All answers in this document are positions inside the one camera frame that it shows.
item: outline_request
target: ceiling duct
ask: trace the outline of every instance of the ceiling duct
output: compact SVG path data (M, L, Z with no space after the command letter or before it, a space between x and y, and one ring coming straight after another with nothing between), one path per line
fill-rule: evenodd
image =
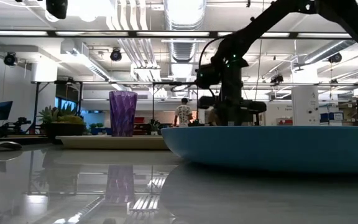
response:
M125 81L121 80L119 77L112 76L108 71L100 66L97 61L93 60L89 56L89 48L84 43L81 43L81 47L78 47L73 40L65 39L60 46L60 53L72 55L78 63L82 63L91 72L98 75L105 81ZM117 90L129 90L129 88L123 85L112 84L112 86Z
M168 30L199 30L203 25L206 0L164 0L165 25ZM173 62L192 62L198 49L197 43L169 43ZM171 65L174 77L190 77L192 64Z
M340 40L340 41L331 41L325 46L321 47L318 50L306 55L303 59L305 64L312 64L319 62L323 59L326 59L352 45L354 45L356 41L354 40Z

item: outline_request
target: cable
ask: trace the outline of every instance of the cable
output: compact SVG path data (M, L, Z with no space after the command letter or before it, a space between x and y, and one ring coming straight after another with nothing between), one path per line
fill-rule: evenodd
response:
M262 13L265 11L265 0L262 1ZM262 40L260 40L259 47L259 63L258 63L258 79L256 79L256 88L255 88L255 101L258 93L258 84L259 84L259 75L260 75L260 58L262 56Z
M198 60L198 69L199 69L199 70L200 70L200 67L201 67L201 60L203 59L203 55L204 55L204 52L205 52L206 48L207 48L210 44L212 44L213 42L215 42L215 41L217 41L217 40L219 40L219 39L223 39L223 38L227 37L228 35L224 35L224 36L222 36L222 37L215 38L215 39L209 41L209 42L205 45L205 47L204 47L203 50L201 51L200 59Z
M11 3L8 3L8 2L4 2L4 1L1 1L1 0L0 0L0 3L6 4L6 5L8 5L8 6L24 7L24 8L27 8L27 7L41 7L41 6L20 6L20 5L16 5L16 4L11 4Z
M2 82L2 100L4 101L4 95L5 95L5 77L6 77L6 67L7 65L5 65L5 69L4 69L4 79Z
M262 40L260 40L260 47L259 47L258 78L256 79L255 101L256 101L256 94L258 93L259 75L260 75L260 58L261 57L262 57Z

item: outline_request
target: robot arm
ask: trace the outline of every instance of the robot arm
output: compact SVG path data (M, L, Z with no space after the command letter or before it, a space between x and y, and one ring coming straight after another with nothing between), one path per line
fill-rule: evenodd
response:
M358 43L358 4L356 0L278 0L245 28L226 37L211 59L216 66L232 54L243 56L249 47L291 12L319 14L338 23Z
M241 68L248 63L242 58L250 46L276 23L291 12L319 14L338 23L358 42L358 4L356 0L278 0L272 2L251 23L224 38L211 63L202 65L195 83L202 89L222 83L221 94L215 101L217 114L222 125L241 125L249 114L266 110L263 102L243 100L241 97Z

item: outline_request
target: fluorescent light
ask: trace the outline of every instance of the fluorescent light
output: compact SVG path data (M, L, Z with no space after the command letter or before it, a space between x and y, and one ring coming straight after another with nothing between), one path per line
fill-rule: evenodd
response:
M137 33L138 37L207 37L209 32L200 32L200 31L139 31Z
M299 33L298 37L306 38L351 38L349 34L345 33Z
M223 37L225 35L232 34L232 32L218 32L218 37ZM266 32L262 37L289 37L289 32Z
M118 82L122 85L152 85L152 82Z
M56 31L58 36L99 36L105 35L106 37L127 37L128 32L126 31Z
M109 99L82 99L83 101L108 101Z
M206 40L162 39L161 43L205 43Z
M89 85L92 85L92 84L109 84L109 82L83 82L83 84L89 84Z
M0 35L19 35L19 36L48 36L46 31L10 31L10 30L0 30Z
M262 34L262 37L289 37L290 33L288 32L266 32Z
M232 34L232 32L218 32L218 37L223 37L225 35Z

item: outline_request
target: purple vase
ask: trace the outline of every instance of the purple vase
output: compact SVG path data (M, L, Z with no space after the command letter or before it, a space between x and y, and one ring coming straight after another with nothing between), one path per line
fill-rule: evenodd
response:
M109 99L111 136L132 136L134 133L137 93L111 91L109 92Z

